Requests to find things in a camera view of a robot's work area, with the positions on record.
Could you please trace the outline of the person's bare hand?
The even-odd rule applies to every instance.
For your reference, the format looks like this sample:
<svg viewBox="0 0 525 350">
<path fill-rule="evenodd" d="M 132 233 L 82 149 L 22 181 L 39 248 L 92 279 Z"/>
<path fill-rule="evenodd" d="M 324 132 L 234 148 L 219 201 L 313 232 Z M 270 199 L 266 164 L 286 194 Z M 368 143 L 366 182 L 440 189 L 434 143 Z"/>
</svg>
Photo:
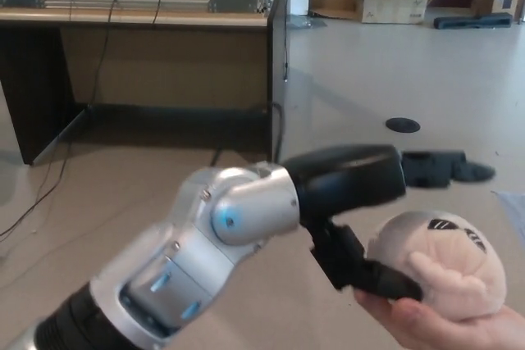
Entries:
<svg viewBox="0 0 525 350">
<path fill-rule="evenodd" d="M 389 302 L 354 290 L 356 302 L 405 349 L 523 349 L 524 316 L 503 306 L 473 320 L 446 320 L 411 298 Z"/>
</svg>

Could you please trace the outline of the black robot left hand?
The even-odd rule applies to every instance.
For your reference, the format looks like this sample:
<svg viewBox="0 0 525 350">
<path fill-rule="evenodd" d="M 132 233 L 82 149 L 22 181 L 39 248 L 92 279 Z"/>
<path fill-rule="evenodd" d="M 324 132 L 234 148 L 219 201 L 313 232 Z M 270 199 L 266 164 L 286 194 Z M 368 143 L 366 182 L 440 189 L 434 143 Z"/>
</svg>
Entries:
<svg viewBox="0 0 525 350">
<path fill-rule="evenodd" d="M 422 300 L 419 284 L 364 256 L 364 246 L 340 213 L 393 202 L 408 187 L 445 189 L 450 183 L 492 180 L 495 169 L 469 161 L 462 151 L 405 151 L 392 145 L 325 148 L 283 162 L 299 198 L 299 223 L 310 233 L 310 252 L 333 287 L 347 286 L 398 300 Z"/>
</svg>

